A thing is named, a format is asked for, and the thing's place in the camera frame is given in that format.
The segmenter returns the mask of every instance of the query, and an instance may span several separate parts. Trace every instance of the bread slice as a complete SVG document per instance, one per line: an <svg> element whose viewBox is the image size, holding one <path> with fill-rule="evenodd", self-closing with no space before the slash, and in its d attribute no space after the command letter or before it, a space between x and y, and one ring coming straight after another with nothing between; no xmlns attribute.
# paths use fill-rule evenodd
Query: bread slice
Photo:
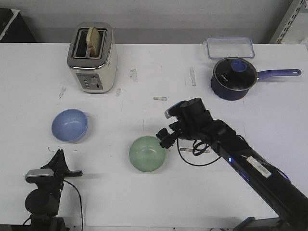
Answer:
<svg viewBox="0 0 308 231"><path fill-rule="evenodd" d="M91 27L87 33L87 46L91 57L98 57L101 48L101 35L95 27Z"/></svg>

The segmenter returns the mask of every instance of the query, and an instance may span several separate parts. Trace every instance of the pot handle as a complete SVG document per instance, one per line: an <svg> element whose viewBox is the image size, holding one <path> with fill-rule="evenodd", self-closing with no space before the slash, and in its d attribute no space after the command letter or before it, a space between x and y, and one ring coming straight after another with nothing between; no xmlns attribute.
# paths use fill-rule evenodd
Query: pot handle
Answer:
<svg viewBox="0 0 308 231"><path fill-rule="evenodd" d="M299 76L302 74L299 69L281 69L281 70L267 70L258 72L258 80L262 80L272 76Z"/></svg>

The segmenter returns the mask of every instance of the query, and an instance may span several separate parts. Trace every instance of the saucepan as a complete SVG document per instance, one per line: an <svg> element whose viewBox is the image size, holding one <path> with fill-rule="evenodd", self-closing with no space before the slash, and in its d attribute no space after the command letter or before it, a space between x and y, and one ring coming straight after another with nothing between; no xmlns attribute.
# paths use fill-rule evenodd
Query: saucepan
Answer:
<svg viewBox="0 0 308 231"><path fill-rule="evenodd" d="M244 97L258 80L273 76L298 76L298 69L279 69L257 72L255 67L242 58L229 57L216 63L211 86L216 95L225 100Z"/></svg>

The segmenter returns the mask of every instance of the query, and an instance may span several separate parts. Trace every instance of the white table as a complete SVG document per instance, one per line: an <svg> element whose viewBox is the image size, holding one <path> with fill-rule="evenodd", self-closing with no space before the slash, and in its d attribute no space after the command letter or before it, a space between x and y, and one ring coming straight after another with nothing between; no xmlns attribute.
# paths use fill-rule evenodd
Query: white table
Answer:
<svg viewBox="0 0 308 231"><path fill-rule="evenodd" d="M201 97L214 119L242 134L266 160L283 170L305 195L308 162L308 52L304 45L254 45L257 71L298 68L297 77L258 82L241 100L226 101L211 87L216 63L202 45L117 44L118 67L106 94L78 89L67 64L69 44L0 44L0 223L21 224L29 213L27 195L36 188L24 175L40 168L62 148L70 181L82 194L85 225L134 227L234 227L249 216L277 215L223 160L192 167L167 150L163 166L136 170L128 151L135 139L155 135L175 119L164 111L181 100ZM137 78L131 72L136 70ZM196 86L192 86L193 70ZM166 97L155 101L153 97ZM84 111L90 127L76 143L51 133L54 117L68 108ZM182 147L191 142L181 141ZM217 157L213 151L194 163ZM75 190L64 186L59 216L79 225Z"/></svg>

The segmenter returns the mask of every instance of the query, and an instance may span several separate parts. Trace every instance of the blue bowl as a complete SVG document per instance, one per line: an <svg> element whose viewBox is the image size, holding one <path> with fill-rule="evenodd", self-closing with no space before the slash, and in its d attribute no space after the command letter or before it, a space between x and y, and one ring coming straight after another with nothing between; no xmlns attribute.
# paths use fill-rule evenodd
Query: blue bowl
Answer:
<svg viewBox="0 0 308 231"><path fill-rule="evenodd" d="M88 129L86 115L78 109L68 109L61 112L52 122L53 135L64 142L79 140Z"/></svg>

